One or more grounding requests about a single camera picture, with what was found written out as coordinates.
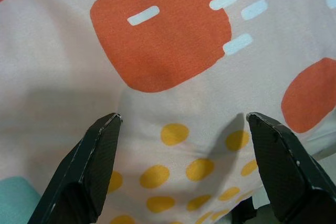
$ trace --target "cloth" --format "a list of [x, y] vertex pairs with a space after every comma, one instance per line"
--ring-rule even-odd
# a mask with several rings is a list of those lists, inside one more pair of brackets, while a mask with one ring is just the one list
[[119, 112], [98, 223], [214, 223], [261, 186], [246, 113], [334, 110], [335, 41], [336, 0], [0, 0], [0, 179], [41, 195]]

